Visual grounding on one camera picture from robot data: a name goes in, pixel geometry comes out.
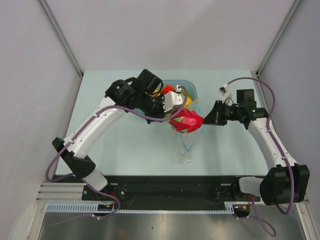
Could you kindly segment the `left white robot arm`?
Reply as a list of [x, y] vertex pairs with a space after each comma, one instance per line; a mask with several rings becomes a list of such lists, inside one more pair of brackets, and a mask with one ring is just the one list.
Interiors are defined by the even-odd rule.
[[105, 131], [127, 113], [146, 118], [148, 122], [162, 122], [166, 100], [161, 92], [163, 87], [163, 80], [148, 69], [138, 76], [113, 81], [85, 122], [69, 136], [52, 141], [57, 152], [52, 162], [63, 160], [71, 171], [70, 176], [90, 186], [98, 199], [107, 199], [111, 188], [89, 157], [89, 151]]

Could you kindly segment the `aluminium frame post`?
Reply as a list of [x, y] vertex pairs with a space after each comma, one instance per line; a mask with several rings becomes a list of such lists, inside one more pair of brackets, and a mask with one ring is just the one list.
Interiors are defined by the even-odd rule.
[[50, 25], [54, 35], [56, 36], [60, 46], [62, 47], [66, 57], [68, 58], [69, 62], [71, 63], [73, 69], [77, 73], [77, 75], [82, 78], [84, 76], [84, 72], [80, 67], [79, 62], [74, 55], [74, 52], [68, 43], [65, 34], [63, 33], [60, 24], [58, 23], [53, 11], [51, 10], [48, 2], [46, 0], [37, 0], [36, 1], [44, 14], [45, 18], [47, 19], [48, 24]]
[[278, 44], [280, 43], [281, 39], [283, 38], [287, 28], [289, 27], [290, 23], [292, 22], [294, 16], [296, 15], [299, 7], [304, 2], [304, 0], [294, 0], [290, 5], [288, 12], [286, 13], [282, 23], [280, 24], [279, 29], [277, 30], [274, 38], [271, 41], [270, 46], [268, 47], [264, 57], [262, 58], [257, 70], [255, 71], [255, 75], [259, 78], [264, 71], [266, 65], [270, 61], [273, 53], [275, 52]]

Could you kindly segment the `right aluminium frame post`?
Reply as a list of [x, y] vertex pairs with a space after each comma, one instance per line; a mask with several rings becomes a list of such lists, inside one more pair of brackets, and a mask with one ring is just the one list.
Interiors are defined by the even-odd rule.
[[290, 23], [292, 22], [294, 16], [296, 15], [299, 7], [304, 2], [304, 0], [294, 0], [290, 5], [288, 12], [286, 13], [282, 23], [280, 24], [279, 29], [277, 30], [274, 38], [271, 41], [270, 46], [268, 47], [264, 57], [262, 58], [257, 70], [255, 71], [255, 75], [259, 78], [264, 71], [266, 65], [270, 61], [273, 53], [275, 52], [278, 44], [280, 43], [281, 39], [283, 38], [287, 28], [289, 27]]

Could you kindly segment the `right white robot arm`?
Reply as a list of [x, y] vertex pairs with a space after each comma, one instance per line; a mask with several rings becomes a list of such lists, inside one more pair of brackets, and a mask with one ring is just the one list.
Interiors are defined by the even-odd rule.
[[230, 188], [231, 196], [242, 201], [250, 195], [257, 196], [267, 206], [300, 203], [304, 200], [310, 170], [300, 165], [288, 153], [273, 128], [269, 114], [258, 107], [253, 89], [241, 89], [236, 92], [236, 103], [229, 104], [232, 94], [223, 86], [219, 89], [221, 100], [216, 100], [212, 110], [204, 118], [204, 124], [225, 126], [229, 121], [237, 121], [255, 139], [266, 161], [268, 173], [264, 178], [254, 176], [241, 177]]

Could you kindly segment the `pink dragon fruit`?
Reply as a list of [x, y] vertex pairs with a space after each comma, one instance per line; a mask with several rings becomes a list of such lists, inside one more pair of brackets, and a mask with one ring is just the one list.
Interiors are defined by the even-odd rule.
[[168, 123], [176, 132], [185, 134], [192, 133], [199, 129], [204, 123], [204, 118], [195, 110], [183, 108], [181, 112], [171, 118]]

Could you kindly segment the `blue plastic food tub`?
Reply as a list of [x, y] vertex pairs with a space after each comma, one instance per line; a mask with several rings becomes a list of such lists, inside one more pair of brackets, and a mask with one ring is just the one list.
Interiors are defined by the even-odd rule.
[[169, 121], [174, 118], [177, 114], [179, 114], [183, 106], [187, 101], [187, 97], [185, 96], [184, 103], [181, 106], [175, 107], [173, 110], [168, 111], [165, 118], [153, 118], [149, 116], [145, 116], [142, 112], [144, 107], [144, 103], [147, 102], [147, 98], [151, 97], [151, 94], [155, 89], [163, 88], [166, 85], [180, 85], [185, 92], [190, 92], [190, 98], [195, 100], [197, 98], [197, 91], [193, 83], [187, 80], [162, 80], [156, 76], [151, 77], [138, 77], [132, 81], [130, 87], [133, 88], [134, 96], [131, 98], [132, 102], [130, 103], [131, 109], [134, 114], [139, 116], [140, 118], [145, 119], [148, 123], [151, 122], [164, 122]]

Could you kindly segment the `green star fruit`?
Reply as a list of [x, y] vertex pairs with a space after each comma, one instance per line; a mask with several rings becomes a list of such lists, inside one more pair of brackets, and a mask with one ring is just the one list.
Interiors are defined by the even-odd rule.
[[184, 95], [184, 96], [188, 96], [189, 98], [191, 97], [189, 91], [186, 92], [184, 89], [182, 89], [180, 92], [181, 92], [181, 94]]

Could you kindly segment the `yellow orange fruit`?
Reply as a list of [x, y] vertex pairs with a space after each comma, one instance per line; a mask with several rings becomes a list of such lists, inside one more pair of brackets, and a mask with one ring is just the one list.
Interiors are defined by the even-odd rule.
[[187, 97], [184, 108], [187, 108], [187, 106], [192, 102], [192, 99], [190, 97]]

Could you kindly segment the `left aluminium frame post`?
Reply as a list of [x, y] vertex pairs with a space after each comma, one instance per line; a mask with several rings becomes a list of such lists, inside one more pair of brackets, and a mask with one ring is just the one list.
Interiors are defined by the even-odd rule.
[[62, 47], [66, 57], [68, 58], [69, 62], [71, 63], [73, 69], [77, 73], [77, 75], [82, 78], [84, 76], [84, 72], [80, 67], [79, 62], [74, 55], [74, 52], [68, 43], [65, 34], [63, 33], [60, 24], [58, 23], [53, 11], [51, 10], [48, 2], [46, 0], [37, 0], [36, 1], [44, 14], [45, 18], [47, 19], [48, 24], [50, 25], [54, 35], [56, 36], [60, 46]]

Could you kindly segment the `red tomato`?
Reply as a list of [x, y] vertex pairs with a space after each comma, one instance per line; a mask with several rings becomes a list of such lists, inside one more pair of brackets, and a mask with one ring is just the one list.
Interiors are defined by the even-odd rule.
[[165, 85], [165, 86], [161, 89], [161, 92], [162, 92], [164, 95], [166, 95], [167, 93], [173, 92], [174, 90], [175, 90], [175, 88], [174, 88], [172, 85], [168, 84], [168, 85]]

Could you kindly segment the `clear zip top bag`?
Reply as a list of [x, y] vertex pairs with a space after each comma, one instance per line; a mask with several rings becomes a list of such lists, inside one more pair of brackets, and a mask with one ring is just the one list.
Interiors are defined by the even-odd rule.
[[[196, 100], [192, 99], [192, 102], [187, 106], [187, 109], [195, 110], [201, 116], [199, 112], [200, 107], [199, 107], [198, 99]], [[178, 146], [179, 161], [181, 163], [185, 164], [193, 160], [196, 142], [199, 140], [200, 136], [202, 135], [202, 132], [203, 132], [203, 124], [199, 129], [197, 129], [194, 132], [191, 132], [191, 133], [179, 132], [177, 146]]]

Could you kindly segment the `yellow banana bunch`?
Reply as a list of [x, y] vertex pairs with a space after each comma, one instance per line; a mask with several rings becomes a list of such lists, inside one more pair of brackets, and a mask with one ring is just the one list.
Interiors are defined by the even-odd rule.
[[153, 91], [153, 93], [151, 94], [152, 97], [160, 97], [162, 95], [162, 89], [161, 88], [157, 88]]

